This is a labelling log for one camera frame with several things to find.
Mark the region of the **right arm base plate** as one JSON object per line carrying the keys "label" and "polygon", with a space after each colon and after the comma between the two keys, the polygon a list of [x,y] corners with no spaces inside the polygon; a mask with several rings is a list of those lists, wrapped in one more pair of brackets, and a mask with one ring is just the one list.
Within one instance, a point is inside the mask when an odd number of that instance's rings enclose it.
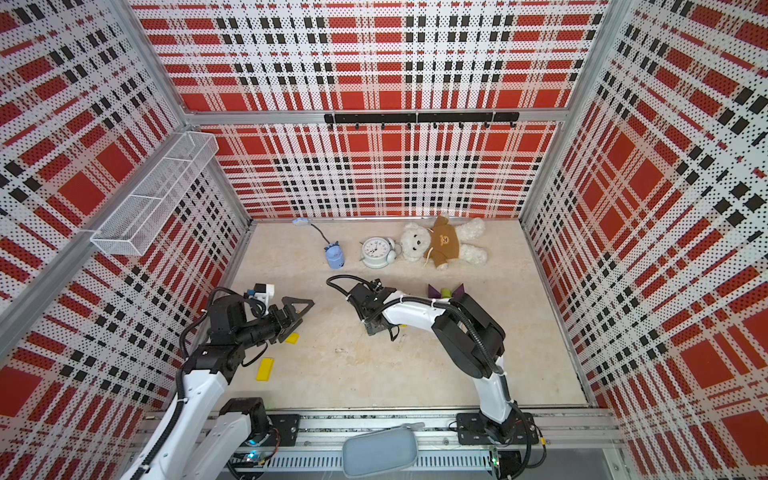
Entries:
{"label": "right arm base plate", "polygon": [[536,445],[539,431],[530,413],[512,411],[501,424],[482,413],[459,413],[456,431],[460,445]]}

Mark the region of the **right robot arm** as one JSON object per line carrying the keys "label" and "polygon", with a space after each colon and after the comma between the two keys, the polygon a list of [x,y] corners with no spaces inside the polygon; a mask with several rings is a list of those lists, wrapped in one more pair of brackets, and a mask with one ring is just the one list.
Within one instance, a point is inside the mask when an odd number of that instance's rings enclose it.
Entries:
{"label": "right robot arm", "polygon": [[331,276],[326,285],[345,297],[370,335],[385,331],[394,341],[404,327],[434,334],[477,391],[479,414],[469,422],[467,431],[496,445],[537,441],[533,421],[509,390],[503,359],[506,334],[469,294],[422,298],[386,287],[379,279],[349,274]]}

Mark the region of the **purple triangle block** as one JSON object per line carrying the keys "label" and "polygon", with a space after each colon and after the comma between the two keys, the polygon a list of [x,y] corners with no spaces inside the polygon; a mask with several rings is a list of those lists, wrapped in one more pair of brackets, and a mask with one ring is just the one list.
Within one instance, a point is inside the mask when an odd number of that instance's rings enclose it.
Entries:
{"label": "purple triangle block", "polygon": [[427,296],[431,299],[439,299],[442,297],[442,292],[439,289],[432,286],[431,284],[429,284],[427,286]]}
{"label": "purple triangle block", "polygon": [[465,287],[464,287],[464,285],[463,285],[463,284],[460,284],[458,287],[456,287],[456,288],[455,288],[455,289],[452,291],[452,295],[451,295],[451,297],[452,297],[452,298],[460,298],[460,297],[461,297],[461,296],[463,296],[464,294],[465,294]]}

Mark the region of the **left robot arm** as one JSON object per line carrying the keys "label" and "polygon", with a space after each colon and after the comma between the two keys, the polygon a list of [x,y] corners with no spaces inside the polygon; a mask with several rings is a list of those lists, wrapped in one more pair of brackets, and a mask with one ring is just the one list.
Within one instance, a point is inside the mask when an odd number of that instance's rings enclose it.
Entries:
{"label": "left robot arm", "polygon": [[284,342],[314,306],[311,299],[282,302],[277,307],[248,293],[212,290],[202,316],[208,339],[182,352],[174,399],[124,478],[215,479],[246,441],[278,437],[259,397],[229,400],[212,430],[202,430],[237,370],[246,366],[247,350]]}

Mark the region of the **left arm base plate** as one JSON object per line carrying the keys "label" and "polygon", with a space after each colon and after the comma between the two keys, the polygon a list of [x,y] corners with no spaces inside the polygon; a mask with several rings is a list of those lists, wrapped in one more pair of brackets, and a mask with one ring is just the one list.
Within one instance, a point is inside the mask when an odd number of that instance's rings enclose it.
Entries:
{"label": "left arm base plate", "polygon": [[278,446],[279,449],[293,447],[299,433],[301,416],[298,414],[268,414],[268,435],[261,442],[262,447]]}

